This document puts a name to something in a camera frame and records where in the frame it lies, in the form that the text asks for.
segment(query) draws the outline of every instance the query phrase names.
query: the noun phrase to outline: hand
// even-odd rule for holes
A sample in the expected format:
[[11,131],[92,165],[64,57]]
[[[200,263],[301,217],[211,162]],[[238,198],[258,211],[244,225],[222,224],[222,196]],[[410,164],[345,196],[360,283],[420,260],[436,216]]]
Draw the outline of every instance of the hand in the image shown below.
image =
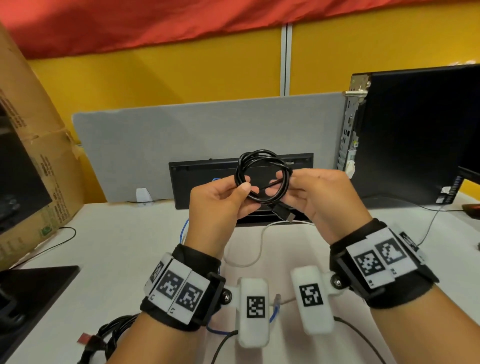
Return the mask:
[[[282,176],[281,171],[276,173],[277,178]],[[267,188],[265,193],[273,196],[278,187]],[[304,213],[330,245],[372,220],[350,179],[340,170],[294,170],[282,202]]]
[[194,187],[190,193],[189,226],[185,245],[221,259],[237,219],[258,210],[260,204],[246,199],[258,187],[247,182],[237,187],[233,176]]

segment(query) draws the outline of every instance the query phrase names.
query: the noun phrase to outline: desk surface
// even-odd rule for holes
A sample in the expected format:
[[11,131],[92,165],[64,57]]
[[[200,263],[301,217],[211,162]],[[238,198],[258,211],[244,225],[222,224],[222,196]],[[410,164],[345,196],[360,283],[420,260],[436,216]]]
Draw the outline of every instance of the desk surface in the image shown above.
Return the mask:
[[[456,204],[475,202],[459,195]],[[398,223],[416,241],[424,236],[435,212],[419,207],[371,210],[387,224]],[[139,311],[143,285],[165,251],[172,251],[188,217],[187,210],[175,210],[173,202],[151,207],[133,204],[85,205],[69,226],[77,236],[65,245],[33,259],[26,268],[79,265],[81,272],[11,356],[9,364],[76,363],[83,347],[76,341],[83,332],[95,333],[110,320]],[[238,262],[250,262],[258,254],[261,227],[236,228],[226,254]],[[70,237],[61,230],[41,250]],[[480,323],[480,221],[463,212],[441,212],[422,248],[428,264],[440,278],[440,287],[477,323]],[[328,245],[315,227],[308,225],[272,226],[265,232],[264,252],[250,268],[222,264],[227,284],[238,277],[268,280],[271,298],[294,297],[290,271],[295,267],[319,265],[328,270]],[[332,298],[335,315],[357,326],[377,347],[388,363],[395,363],[370,315],[368,307],[351,292]],[[233,309],[222,309],[211,326],[232,330]],[[204,353],[199,363],[210,363],[222,337],[206,333]],[[371,349],[351,329],[336,323],[330,335],[307,336],[303,332],[296,303],[282,306],[273,323],[269,345],[246,350],[229,340],[220,352],[219,363],[377,363]],[[93,363],[104,363],[102,353]]]

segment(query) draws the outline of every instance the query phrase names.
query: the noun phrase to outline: wristband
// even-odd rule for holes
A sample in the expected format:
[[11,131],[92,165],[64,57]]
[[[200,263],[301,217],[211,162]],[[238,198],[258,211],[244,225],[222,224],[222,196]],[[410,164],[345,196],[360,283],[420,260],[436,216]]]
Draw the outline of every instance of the wristband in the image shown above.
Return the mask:
[[373,219],[330,247],[330,269],[371,308],[417,299],[437,277],[387,225]]
[[220,309],[225,279],[216,273],[221,262],[184,245],[165,254],[145,284],[140,309],[181,331],[206,326]]

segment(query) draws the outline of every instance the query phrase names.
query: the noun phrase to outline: white cable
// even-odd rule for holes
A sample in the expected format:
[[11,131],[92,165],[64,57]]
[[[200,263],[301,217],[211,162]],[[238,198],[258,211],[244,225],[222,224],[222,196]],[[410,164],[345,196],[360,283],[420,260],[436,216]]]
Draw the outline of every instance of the white cable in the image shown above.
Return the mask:
[[[302,224],[308,224],[308,225],[315,226],[315,224],[312,224],[311,222],[307,222],[307,221],[293,220],[292,222],[299,222],[299,223],[302,223]],[[229,265],[231,267],[235,267],[235,268],[247,268],[247,267],[253,266],[256,262],[258,262],[260,260],[260,257],[262,256],[262,250],[264,248],[264,233],[265,233],[265,230],[267,230],[267,228],[272,226],[272,225],[282,224],[282,223],[286,223],[286,221],[275,221],[275,222],[272,222],[271,224],[268,224],[267,226],[265,226],[262,229],[262,233],[260,234],[260,251],[258,253],[258,256],[255,258],[255,260],[253,262],[248,263],[248,264],[237,264],[237,263],[234,263],[231,260],[229,260],[227,258],[226,254],[223,257],[223,260],[225,260],[225,263],[227,265]]]

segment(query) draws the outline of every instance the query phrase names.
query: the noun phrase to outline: red tag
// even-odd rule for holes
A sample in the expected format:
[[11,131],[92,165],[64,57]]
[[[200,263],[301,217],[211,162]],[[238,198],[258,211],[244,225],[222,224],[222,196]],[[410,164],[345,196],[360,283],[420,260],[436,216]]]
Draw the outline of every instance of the red tag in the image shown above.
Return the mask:
[[85,346],[85,345],[88,343],[88,341],[90,340],[91,337],[92,337],[92,335],[83,333],[83,334],[80,335],[80,337],[78,338],[77,343],[82,344],[83,346]]

